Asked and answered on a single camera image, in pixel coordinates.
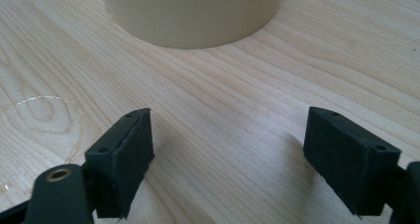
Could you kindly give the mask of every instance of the screw hole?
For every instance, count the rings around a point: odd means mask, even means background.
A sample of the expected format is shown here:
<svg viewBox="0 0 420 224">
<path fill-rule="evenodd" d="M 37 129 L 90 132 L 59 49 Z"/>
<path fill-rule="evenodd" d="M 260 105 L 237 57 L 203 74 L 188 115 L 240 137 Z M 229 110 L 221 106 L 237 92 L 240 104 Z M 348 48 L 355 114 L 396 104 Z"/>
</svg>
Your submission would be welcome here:
<svg viewBox="0 0 420 224">
<path fill-rule="evenodd" d="M 100 152 L 100 153 L 107 153 L 109 151 L 109 149 L 108 148 L 100 148 L 99 150 L 98 150 L 98 152 Z"/>
<path fill-rule="evenodd" d="M 374 146 L 377 150 L 380 150 L 380 151 L 385 151 L 386 150 L 386 147 L 385 146 L 381 146 L 381 145 L 377 145 L 377 146 Z"/>
<path fill-rule="evenodd" d="M 69 168 L 60 168 L 55 171 L 52 171 L 47 175 L 47 181 L 54 182 L 60 181 L 67 178 L 71 174 L 71 169 Z"/>
</svg>

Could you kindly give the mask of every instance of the light wooden surface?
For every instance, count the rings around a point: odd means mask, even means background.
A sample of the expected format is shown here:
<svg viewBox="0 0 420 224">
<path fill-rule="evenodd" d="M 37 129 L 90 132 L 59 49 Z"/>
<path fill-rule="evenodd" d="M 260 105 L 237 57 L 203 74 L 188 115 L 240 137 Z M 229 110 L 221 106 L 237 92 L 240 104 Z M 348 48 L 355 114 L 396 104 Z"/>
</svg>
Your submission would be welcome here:
<svg viewBox="0 0 420 224">
<path fill-rule="evenodd" d="M 254 35 L 192 51 L 132 38 L 102 0 L 0 0 L 1 210 L 150 107 L 157 156 L 119 223 L 386 223 L 303 158 L 311 105 L 420 160 L 420 0 L 281 0 Z"/>
</svg>

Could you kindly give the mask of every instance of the black 3d-printed part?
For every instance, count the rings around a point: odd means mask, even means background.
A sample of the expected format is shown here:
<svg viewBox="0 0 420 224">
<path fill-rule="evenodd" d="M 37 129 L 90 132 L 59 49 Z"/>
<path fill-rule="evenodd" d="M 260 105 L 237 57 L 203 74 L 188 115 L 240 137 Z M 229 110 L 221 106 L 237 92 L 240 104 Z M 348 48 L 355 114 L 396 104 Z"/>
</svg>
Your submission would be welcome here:
<svg viewBox="0 0 420 224">
<path fill-rule="evenodd" d="M 86 153 L 87 176 L 98 182 L 94 200 L 99 218 L 127 217 L 154 158 L 150 109 L 128 113 Z"/>
<path fill-rule="evenodd" d="M 383 183 L 400 150 L 338 113 L 311 107 L 303 152 L 353 214 L 380 215 Z"/>
<path fill-rule="evenodd" d="M 420 162 L 411 163 L 407 168 L 407 199 L 410 212 L 416 223 L 420 223 Z"/>
<path fill-rule="evenodd" d="M 2 213 L 0 213 L 1 224 L 23 223 L 25 221 L 26 212 L 29 201 L 22 202 Z"/>
<path fill-rule="evenodd" d="M 89 224 L 83 173 L 77 165 L 63 165 L 43 172 L 34 184 L 26 224 Z"/>
</svg>

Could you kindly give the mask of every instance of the textured black surface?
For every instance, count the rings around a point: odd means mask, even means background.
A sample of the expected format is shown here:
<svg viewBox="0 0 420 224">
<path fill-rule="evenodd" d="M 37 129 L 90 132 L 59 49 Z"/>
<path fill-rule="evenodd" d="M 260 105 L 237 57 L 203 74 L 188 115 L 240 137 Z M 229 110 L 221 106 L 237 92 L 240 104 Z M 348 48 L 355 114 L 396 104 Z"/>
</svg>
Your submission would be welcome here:
<svg viewBox="0 0 420 224">
<path fill-rule="evenodd" d="M 0 213 L 1 224 L 16 224 L 25 221 L 29 201 L 22 202 L 2 213 Z"/>
<path fill-rule="evenodd" d="M 86 153 L 85 167 L 99 183 L 98 217 L 127 217 L 154 158 L 150 109 L 122 117 Z"/>
<path fill-rule="evenodd" d="M 400 150 L 338 113 L 311 107 L 303 151 L 352 213 L 380 215 L 383 183 Z"/>
<path fill-rule="evenodd" d="M 407 199 L 415 223 L 420 223 L 420 162 L 411 163 L 407 168 Z"/>
<path fill-rule="evenodd" d="M 69 176 L 58 181 L 48 181 L 51 172 L 71 170 Z M 26 224 L 88 224 L 93 223 L 87 206 L 81 167 L 63 165 L 38 176 L 29 202 Z"/>
</svg>

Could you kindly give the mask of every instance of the water stain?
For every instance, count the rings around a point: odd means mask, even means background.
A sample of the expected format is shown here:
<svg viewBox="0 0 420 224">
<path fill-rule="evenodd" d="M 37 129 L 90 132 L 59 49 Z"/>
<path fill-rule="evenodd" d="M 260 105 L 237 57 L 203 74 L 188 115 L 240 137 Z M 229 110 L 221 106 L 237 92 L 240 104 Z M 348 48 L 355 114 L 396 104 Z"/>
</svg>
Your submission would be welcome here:
<svg viewBox="0 0 420 224">
<path fill-rule="evenodd" d="M 10 190 L 12 184 L 10 182 L 2 182 L 0 183 L 0 195 L 5 194 Z"/>
<path fill-rule="evenodd" d="M 76 102 L 66 100 L 58 96 L 46 96 L 46 95 L 34 96 L 34 97 L 27 98 L 21 102 L 18 102 L 12 106 L 8 106 L 6 108 L 3 107 L 3 109 L 0 108 L 1 109 L 0 115 L 5 114 L 7 116 L 8 113 L 10 113 L 12 110 L 19 110 L 21 106 L 24 106 L 24 105 L 29 106 L 32 103 L 36 103 L 40 101 L 47 101 L 47 103 L 49 103 L 50 105 L 51 103 L 62 102 L 66 108 L 65 110 L 61 109 L 60 111 L 58 111 L 58 113 L 59 112 L 69 113 L 66 115 L 70 117 L 69 118 L 70 120 L 74 120 L 74 121 L 71 121 L 71 124 L 73 124 L 73 126 L 75 126 L 74 124 L 78 126 L 78 134 L 71 137 L 71 138 L 76 137 L 77 140 L 74 142 L 74 144 L 72 145 L 72 148 L 70 149 L 67 155 L 62 154 L 63 156 L 65 156 L 65 159 L 63 161 L 65 164 L 73 163 L 77 158 L 79 158 L 83 154 L 84 152 L 83 149 L 87 149 L 90 145 L 93 144 L 94 141 L 92 139 L 96 138 L 96 135 L 99 132 L 99 128 L 91 121 L 89 116 L 85 115 L 81 106 L 77 104 Z M 40 105 L 38 105 L 38 109 L 34 109 L 34 110 L 36 111 L 48 110 L 48 108 L 46 107 L 46 105 L 41 105 L 41 107 Z"/>
</svg>

